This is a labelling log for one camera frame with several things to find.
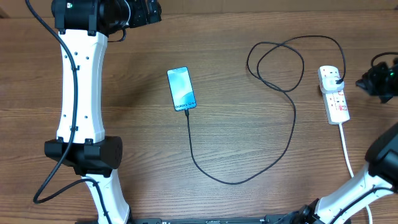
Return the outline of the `blue Galaxy S24+ smartphone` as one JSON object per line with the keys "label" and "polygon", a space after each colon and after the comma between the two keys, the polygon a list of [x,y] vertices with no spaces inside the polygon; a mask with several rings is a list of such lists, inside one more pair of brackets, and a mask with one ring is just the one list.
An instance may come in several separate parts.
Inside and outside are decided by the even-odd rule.
{"label": "blue Galaxy S24+ smartphone", "polygon": [[195,108],[197,101],[188,68],[180,67],[168,70],[167,77],[175,111]]}

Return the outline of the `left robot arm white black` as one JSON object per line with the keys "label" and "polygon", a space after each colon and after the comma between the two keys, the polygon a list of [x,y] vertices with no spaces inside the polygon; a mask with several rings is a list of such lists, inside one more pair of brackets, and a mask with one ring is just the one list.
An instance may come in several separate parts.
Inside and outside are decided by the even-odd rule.
{"label": "left robot arm white black", "polygon": [[98,211],[98,223],[132,223],[118,176],[120,137],[107,136],[101,113],[103,60],[109,36],[161,20],[157,0],[74,1],[51,5],[63,55],[62,114],[45,155],[73,168]]}

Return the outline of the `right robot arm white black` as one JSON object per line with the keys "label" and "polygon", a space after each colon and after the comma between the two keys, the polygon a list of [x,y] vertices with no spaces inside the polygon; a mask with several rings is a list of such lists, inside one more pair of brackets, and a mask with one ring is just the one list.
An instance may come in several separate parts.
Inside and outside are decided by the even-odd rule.
{"label": "right robot arm white black", "polygon": [[[397,59],[393,65],[374,64],[356,81],[356,86],[387,103],[397,96]],[[316,199],[299,211],[281,218],[279,223],[350,223],[351,216],[386,195],[397,193],[397,124],[380,135],[365,155],[364,167],[332,194]]]}

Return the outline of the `white charger plug adapter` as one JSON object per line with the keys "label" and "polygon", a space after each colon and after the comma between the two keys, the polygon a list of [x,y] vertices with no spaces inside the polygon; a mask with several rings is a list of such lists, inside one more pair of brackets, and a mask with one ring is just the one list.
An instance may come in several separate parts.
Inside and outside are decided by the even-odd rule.
{"label": "white charger plug adapter", "polygon": [[324,94],[334,93],[345,87],[344,82],[340,82],[339,77],[321,77],[320,90]]}

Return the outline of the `white power strip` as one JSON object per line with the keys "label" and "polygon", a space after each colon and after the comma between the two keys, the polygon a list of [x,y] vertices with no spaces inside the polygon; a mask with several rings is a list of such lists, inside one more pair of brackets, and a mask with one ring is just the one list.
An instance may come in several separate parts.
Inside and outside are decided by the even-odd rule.
{"label": "white power strip", "polygon": [[[340,78],[340,74],[336,67],[324,65],[318,69],[319,81],[321,80],[321,77]],[[322,96],[329,124],[341,124],[350,119],[343,89],[329,94],[322,93]]]}

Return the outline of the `brown cardboard panel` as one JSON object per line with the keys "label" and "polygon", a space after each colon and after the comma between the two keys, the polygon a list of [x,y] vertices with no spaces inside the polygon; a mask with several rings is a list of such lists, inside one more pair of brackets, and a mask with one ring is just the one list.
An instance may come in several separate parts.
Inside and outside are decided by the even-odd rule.
{"label": "brown cardboard panel", "polygon": [[[397,9],[397,0],[160,0],[165,14],[240,12],[367,11]],[[52,17],[51,0],[30,1],[41,17]],[[25,1],[1,0],[1,18],[30,18]]]}

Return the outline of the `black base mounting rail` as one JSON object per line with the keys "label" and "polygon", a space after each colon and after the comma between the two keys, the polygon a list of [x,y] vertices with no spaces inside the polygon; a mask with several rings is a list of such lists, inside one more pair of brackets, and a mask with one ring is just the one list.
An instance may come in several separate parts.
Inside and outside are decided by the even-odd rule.
{"label": "black base mounting rail", "polygon": [[266,215],[263,218],[215,218],[215,219],[174,219],[160,218],[129,219],[132,224],[271,224],[281,223],[283,215]]}

